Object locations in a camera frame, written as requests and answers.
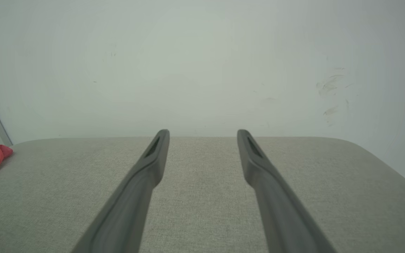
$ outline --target gray fabric surface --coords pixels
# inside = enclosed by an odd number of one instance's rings
[[[13,146],[0,169],[0,252],[69,252],[152,138]],[[405,252],[405,179],[328,138],[257,138],[339,253]],[[142,253],[267,252],[235,138],[171,138]]]

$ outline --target wall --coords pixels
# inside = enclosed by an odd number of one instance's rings
[[[405,176],[405,1],[0,0],[0,119],[14,144],[328,136]]]

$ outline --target white wall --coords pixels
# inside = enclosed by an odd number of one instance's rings
[[[405,1],[0,0],[0,119],[14,144],[328,136],[405,176]]]

